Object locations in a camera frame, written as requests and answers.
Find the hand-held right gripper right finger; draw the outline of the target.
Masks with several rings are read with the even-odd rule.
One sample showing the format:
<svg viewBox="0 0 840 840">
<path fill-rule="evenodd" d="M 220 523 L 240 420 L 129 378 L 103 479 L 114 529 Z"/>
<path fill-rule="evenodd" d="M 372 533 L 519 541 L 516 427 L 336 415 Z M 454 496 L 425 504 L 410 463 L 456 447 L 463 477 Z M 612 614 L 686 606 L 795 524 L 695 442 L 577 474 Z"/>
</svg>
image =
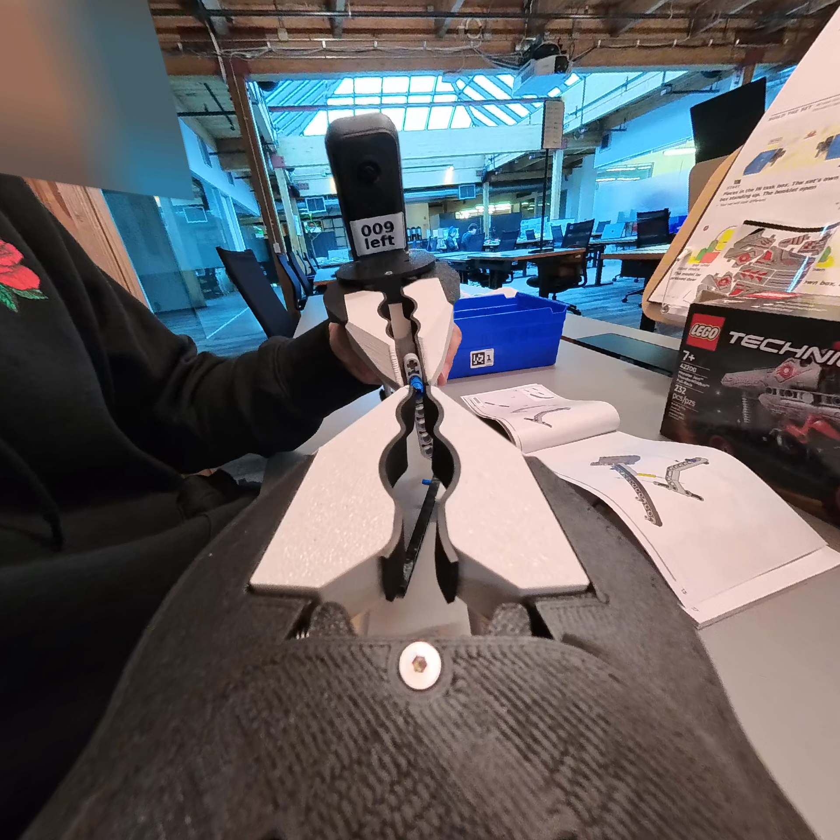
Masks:
<svg viewBox="0 0 840 840">
<path fill-rule="evenodd" d="M 470 635 L 469 613 L 580 594 L 591 580 L 522 452 L 432 387 L 444 492 L 425 538 L 433 635 Z"/>
</svg>

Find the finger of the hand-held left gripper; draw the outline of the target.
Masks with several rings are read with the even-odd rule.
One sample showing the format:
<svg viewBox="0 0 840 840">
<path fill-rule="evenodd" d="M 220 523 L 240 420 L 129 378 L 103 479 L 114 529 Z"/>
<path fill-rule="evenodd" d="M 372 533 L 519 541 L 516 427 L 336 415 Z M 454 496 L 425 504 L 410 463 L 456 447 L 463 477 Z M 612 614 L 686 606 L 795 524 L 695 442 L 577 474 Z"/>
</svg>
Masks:
<svg viewBox="0 0 840 840">
<path fill-rule="evenodd" d="M 389 332 L 390 322 L 380 312 L 385 295 L 379 291 L 358 290 L 346 294 L 345 329 L 354 348 L 392 389 L 404 386 L 404 373 L 396 341 Z"/>
<path fill-rule="evenodd" d="M 424 381 L 441 385 L 448 378 L 457 352 L 454 305 L 438 278 L 415 280 L 407 285 L 406 299 L 414 305 L 413 340 Z"/>
</svg>

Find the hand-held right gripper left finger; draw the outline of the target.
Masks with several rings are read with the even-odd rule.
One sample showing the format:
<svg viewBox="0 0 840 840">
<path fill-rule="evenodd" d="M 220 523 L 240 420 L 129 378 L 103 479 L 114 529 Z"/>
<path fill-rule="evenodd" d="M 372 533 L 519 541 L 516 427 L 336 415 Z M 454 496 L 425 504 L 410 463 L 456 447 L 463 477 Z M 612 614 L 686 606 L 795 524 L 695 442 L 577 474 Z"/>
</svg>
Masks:
<svg viewBox="0 0 840 840">
<path fill-rule="evenodd" d="M 257 593 L 341 604 L 351 616 L 403 587 L 404 516 L 394 486 L 407 468 L 405 386 L 313 456 L 249 585 Z"/>
</svg>

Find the grey angled toy beam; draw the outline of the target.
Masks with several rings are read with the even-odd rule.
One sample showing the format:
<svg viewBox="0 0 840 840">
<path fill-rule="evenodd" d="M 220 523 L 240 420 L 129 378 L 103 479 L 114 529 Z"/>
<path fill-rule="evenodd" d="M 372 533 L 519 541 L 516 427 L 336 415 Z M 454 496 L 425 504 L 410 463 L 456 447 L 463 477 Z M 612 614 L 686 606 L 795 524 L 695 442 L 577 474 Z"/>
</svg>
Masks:
<svg viewBox="0 0 840 840">
<path fill-rule="evenodd" d="M 415 396 L 412 388 L 411 390 L 413 392 L 414 399 L 414 427 L 416 429 L 417 440 L 423 457 L 425 457 L 428 460 L 431 460 L 434 455 L 434 439 L 427 429 L 425 411 L 425 399 L 427 394 L 428 383 L 427 379 L 424 376 L 424 369 L 422 363 L 416 353 L 405 353 L 403 358 L 403 372 L 405 375 L 406 384 L 410 388 L 411 386 L 408 384 L 408 380 L 409 377 L 412 375 L 421 376 L 426 386 L 425 393 L 421 397 Z"/>
</svg>

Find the person's left forearm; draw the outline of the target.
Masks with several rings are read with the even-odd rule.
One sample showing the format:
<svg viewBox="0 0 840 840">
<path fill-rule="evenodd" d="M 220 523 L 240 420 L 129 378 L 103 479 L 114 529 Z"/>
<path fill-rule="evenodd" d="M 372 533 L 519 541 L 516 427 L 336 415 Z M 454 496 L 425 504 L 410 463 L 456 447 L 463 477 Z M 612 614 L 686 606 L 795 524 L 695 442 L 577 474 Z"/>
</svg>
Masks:
<svg viewBox="0 0 840 840">
<path fill-rule="evenodd" d="M 329 345 L 328 321 L 235 358 L 198 353 L 186 338 L 179 344 L 161 410 L 172 422 L 171 463 L 182 473 L 291 451 L 328 415 L 380 387 L 342 365 Z"/>
</svg>

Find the black desk pad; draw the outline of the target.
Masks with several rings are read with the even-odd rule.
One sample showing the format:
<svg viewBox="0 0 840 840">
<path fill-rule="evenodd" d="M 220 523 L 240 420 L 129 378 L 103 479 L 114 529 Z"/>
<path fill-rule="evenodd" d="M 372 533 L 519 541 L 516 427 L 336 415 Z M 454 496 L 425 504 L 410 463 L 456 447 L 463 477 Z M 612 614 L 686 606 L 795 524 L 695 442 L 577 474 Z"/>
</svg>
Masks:
<svg viewBox="0 0 840 840">
<path fill-rule="evenodd" d="M 673 375 L 679 361 L 677 350 L 614 332 L 563 340 L 662 375 Z"/>
</svg>

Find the grey desk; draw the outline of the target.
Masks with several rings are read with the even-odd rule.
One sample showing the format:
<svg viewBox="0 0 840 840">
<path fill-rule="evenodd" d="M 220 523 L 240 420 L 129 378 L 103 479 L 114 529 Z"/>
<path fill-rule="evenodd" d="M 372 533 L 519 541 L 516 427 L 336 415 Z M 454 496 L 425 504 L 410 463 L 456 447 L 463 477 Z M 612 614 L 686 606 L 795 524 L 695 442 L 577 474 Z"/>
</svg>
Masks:
<svg viewBox="0 0 840 840">
<path fill-rule="evenodd" d="M 461 397 L 539 382 L 573 400 L 613 404 L 621 431 L 658 439 L 670 378 L 572 339 L 638 330 L 567 316 L 552 367 L 450 380 Z M 838 569 L 777 593 L 699 636 L 742 728 L 820 838 L 838 838 Z"/>
</svg>

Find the person's left hand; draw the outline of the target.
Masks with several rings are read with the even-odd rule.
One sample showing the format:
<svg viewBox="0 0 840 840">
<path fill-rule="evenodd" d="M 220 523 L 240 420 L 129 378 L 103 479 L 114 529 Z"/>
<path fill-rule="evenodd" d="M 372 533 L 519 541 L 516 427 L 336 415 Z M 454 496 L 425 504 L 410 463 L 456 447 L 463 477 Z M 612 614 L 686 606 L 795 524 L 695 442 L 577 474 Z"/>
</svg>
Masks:
<svg viewBox="0 0 840 840">
<path fill-rule="evenodd" d="M 362 383 L 367 385 L 382 385 L 384 380 L 380 376 L 380 373 L 374 367 L 371 367 L 367 361 L 365 361 L 364 358 L 356 352 L 350 342 L 350 338 L 345 327 L 336 322 L 328 322 L 328 327 L 330 348 L 346 370 Z M 446 384 L 461 340 L 462 332 L 459 329 L 459 326 L 455 324 L 449 341 L 444 365 L 436 381 L 438 386 Z"/>
</svg>

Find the blue bin with marker label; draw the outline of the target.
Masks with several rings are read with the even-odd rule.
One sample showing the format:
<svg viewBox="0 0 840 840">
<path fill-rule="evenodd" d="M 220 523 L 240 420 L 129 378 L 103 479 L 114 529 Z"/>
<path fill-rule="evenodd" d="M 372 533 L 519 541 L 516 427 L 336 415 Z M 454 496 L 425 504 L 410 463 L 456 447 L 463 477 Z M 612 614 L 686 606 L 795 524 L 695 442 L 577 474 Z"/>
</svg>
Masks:
<svg viewBox="0 0 840 840">
<path fill-rule="evenodd" d="M 462 340 L 449 379 L 529 370 L 554 364 L 569 307 L 519 292 L 464 297 L 455 303 Z M 471 371 L 469 352 L 492 348 L 495 365 Z"/>
</svg>

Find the rows of desks and chairs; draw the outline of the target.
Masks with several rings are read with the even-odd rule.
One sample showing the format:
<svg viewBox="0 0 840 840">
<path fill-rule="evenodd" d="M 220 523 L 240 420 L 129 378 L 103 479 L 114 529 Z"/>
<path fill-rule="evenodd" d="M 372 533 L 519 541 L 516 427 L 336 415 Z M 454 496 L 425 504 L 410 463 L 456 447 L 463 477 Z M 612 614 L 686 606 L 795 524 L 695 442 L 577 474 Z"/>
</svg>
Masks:
<svg viewBox="0 0 840 840">
<path fill-rule="evenodd" d="M 629 263 L 623 277 L 640 282 L 649 278 L 653 269 L 676 236 L 678 226 L 672 224 L 666 210 L 645 213 L 638 223 L 617 226 L 617 234 L 603 231 L 595 236 L 595 221 L 572 222 L 555 226 L 557 236 L 549 246 L 509 248 L 494 251 L 461 250 L 436 254 L 449 263 L 463 282 L 474 281 L 484 288 L 497 290 L 507 284 L 516 271 L 526 272 L 535 266 L 536 275 L 528 278 L 530 288 L 542 298 L 555 300 L 573 289 L 610 286 L 604 280 L 604 265 L 609 259 Z"/>
</svg>

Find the black office chair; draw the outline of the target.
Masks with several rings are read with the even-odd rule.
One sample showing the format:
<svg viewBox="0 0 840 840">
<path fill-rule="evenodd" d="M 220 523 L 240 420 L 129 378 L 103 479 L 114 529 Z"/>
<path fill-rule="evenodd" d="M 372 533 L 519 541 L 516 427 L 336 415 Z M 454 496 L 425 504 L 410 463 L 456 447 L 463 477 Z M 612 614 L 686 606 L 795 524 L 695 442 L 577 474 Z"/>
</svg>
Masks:
<svg viewBox="0 0 840 840">
<path fill-rule="evenodd" d="M 235 285 L 268 338 L 292 338 L 294 318 L 276 294 L 252 250 L 216 247 L 228 278 Z"/>
</svg>

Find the white instruction booklet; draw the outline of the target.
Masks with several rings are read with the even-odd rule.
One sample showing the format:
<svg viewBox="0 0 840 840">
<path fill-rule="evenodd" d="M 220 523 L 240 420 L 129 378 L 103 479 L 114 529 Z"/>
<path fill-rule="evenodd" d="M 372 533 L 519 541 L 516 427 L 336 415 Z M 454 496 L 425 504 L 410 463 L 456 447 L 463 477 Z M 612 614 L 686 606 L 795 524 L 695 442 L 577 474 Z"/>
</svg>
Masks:
<svg viewBox="0 0 840 840">
<path fill-rule="evenodd" d="M 612 404 L 541 384 L 462 400 L 523 454 L 605 502 L 699 627 L 838 566 L 838 552 L 723 451 L 623 433 Z"/>
</svg>

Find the sign on pole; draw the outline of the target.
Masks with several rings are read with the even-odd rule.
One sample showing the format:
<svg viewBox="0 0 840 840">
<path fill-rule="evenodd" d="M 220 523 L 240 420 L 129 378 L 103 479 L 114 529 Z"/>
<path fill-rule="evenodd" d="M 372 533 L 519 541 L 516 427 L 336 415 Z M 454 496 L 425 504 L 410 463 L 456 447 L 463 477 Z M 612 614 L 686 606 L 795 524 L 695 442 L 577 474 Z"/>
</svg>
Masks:
<svg viewBox="0 0 840 840">
<path fill-rule="evenodd" d="M 543 156 L 542 173 L 542 214 L 540 224 L 540 244 L 544 244 L 550 221 L 558 217 L 560 195 L 563 182 L 564 162 L 564 101 L 562 98 L 549 98 L 542 106 Z"/>
</svg>

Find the white ceiling projector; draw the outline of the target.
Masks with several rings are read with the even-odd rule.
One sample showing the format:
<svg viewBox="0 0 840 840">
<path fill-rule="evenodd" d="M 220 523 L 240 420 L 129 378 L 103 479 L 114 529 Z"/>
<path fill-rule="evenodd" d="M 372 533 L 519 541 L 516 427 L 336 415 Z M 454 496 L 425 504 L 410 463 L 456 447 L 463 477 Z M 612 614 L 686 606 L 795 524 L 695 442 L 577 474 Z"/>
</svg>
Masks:
<svg viewBox="0 0 840 840">
<path fill-rule="evenodd" d="M 512 97 L 541 97 L 560 86 L 569 76 L 571 61 L 556 43 L 531 45 L 522 55 L 512 82 Z"/>
</svg>

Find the person in black sweatshirt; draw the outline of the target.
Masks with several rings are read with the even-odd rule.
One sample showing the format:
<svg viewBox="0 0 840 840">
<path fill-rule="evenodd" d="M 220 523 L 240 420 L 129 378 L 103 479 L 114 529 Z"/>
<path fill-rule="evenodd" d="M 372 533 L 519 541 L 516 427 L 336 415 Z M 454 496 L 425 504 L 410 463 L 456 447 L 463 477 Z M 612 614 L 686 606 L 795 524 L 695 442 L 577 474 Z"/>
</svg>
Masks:
<svg viewBox="0 0 840 840">
<path fill-rule="evenodd" d="M 2 175 L 2 838 L 35 819 L 172 587 L 256 496 L 172 465 L 181 338 Z"/>
</svg>

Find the black printed toy box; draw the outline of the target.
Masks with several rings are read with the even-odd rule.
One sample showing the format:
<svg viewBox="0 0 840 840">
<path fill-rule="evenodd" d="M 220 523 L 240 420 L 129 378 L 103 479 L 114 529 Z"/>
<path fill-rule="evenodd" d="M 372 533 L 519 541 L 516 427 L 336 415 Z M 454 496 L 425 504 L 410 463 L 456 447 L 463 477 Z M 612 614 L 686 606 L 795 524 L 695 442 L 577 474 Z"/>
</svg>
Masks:
<svg viewBox="0 0 840 840">
<path fill-rule="evenodd" d="M 731 455 L 838 524 L 838 298 L 758 292 L 693 303 L 660 433 Z"/>
</svg>

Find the clear toy sticker sheet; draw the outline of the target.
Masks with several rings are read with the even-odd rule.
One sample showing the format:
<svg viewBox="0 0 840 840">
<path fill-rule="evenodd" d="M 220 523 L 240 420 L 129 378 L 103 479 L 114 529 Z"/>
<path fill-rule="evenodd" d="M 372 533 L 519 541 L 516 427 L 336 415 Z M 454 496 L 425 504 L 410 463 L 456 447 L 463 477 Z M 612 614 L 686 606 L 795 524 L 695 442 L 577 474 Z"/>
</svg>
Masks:
<svg viewBox="0 0 840 840">
<path fill-rule="evenodd" d="M 837 298 L 838 229 L 838 223 L 793 227 L 745 221 L 703 270 L 697 292 Z"/>
</svg>

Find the dark monitor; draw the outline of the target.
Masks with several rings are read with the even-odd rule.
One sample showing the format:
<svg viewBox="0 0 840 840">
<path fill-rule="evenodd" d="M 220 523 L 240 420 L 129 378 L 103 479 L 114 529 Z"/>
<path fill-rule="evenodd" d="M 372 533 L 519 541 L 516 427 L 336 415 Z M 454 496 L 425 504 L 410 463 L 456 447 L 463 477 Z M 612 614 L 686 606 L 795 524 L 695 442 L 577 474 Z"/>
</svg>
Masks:
<svg viewBox="0 0 840 840">
<path fill-rule="evenodd" d="M 743 146 L 765 110 L 766 80 L 736 87 L 689 110 L 695 163 L 726 157 Z"/>
</svg>

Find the brown board with instruction sheets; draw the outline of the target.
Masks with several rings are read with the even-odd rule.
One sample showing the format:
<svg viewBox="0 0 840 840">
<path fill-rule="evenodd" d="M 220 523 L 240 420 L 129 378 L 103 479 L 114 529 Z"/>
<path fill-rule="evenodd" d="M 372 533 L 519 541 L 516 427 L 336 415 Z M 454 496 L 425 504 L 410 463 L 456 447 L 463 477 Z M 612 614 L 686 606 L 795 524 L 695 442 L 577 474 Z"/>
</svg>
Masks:
<svg viewBox="0 0 840 840">
<path fill-rule="evenodd" d="M 839 13 L 830 18 L 744 145 L 698 195 L 643 294 L 644 315 L 684 324 L 701 273 L 745 221 L 839 223 Z"/>
</svg>

